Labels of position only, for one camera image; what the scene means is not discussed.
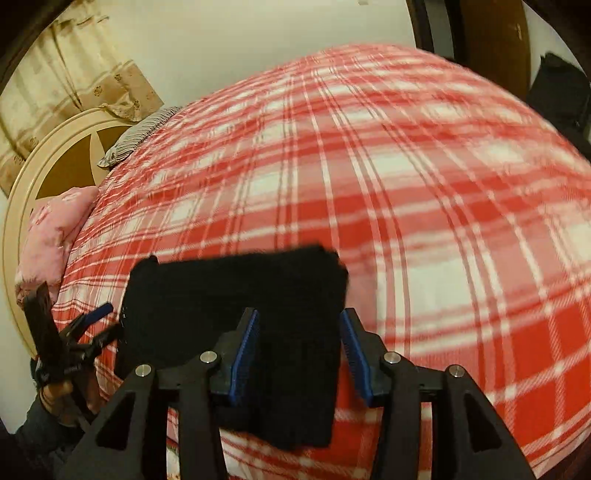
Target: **white wall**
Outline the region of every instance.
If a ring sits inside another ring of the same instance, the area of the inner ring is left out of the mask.
[[[7,199],[0,193],[0,232],[4,225]],[[27,416],[35,399],[29,354],[12,324],[4,284],[0,278],[0,418],[14,432]]]
[[[99,8],[163,101],[184,104],[322,48],[414,46],[405,0],[365,1],[99,0]]]
[[[527,28],[530,31],[531,83],[534,83],[535,76],[540,69],[540,57],[549,51],[581,68],[580,63],[556,33],[556,30],[535,13],[529,5],[524,3],[523,7]]]

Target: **black clamp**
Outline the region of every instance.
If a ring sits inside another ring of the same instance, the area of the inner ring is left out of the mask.
[[[345,309],[341,338],[355,388],[370,408],[383,407],[372,480],[416,480],[421,402],[433,408],[434,480],[535,480],[517,442],[486,395],[460,365],[417,367],[363,328]]]
[[[77,445],[59,479],[166,478],[169,406],[178,410],[181,477],[228,478],[212,405],[240,405],[258,331],[258,312],[246,309],[236,330],[224,333],[212,351],[180,367],[136,367]]]
[[[105,303],[96,310],[82,314],[58,332],[51,315],[51,299],[47,283],[31,292],[23,303],[25,317],[37,348],[37,361],[32,368],[37,389],[62,382],[85,368],[92,368],[95,358],[117,339],[121,326],[116,323],[98,333],[90,343],[78,343],[85,331],[113,311],[113,305]],[[95,415],[88,409],[86,400],[75,382],[72,399],[83,417],[92,422]]]

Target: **pink pillow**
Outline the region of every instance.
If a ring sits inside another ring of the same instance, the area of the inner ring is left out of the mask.
[[[74,187],[57,197],[40,199],[29,218],[27,239],[15,276],[17,303],[43,282],[57,301],[72,245],[96,205],[97,187]]]

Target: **striped pillow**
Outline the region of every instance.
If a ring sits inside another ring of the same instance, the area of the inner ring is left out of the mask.
[[[128,128],[117,140],[115,145],[107,150],[105,156],[98,162],[99,167],[107,168],[117,165],[129,157],[146,138],[163,126],[182,107],[163,106],[158,111],[148,115],[138,124]]]

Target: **wooden door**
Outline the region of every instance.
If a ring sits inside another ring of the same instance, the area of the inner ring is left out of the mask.
[[[525,99],[530,89],[531,59],[521,0],[449,1],[456,3],[462,18],[465,58],[460,62]]]

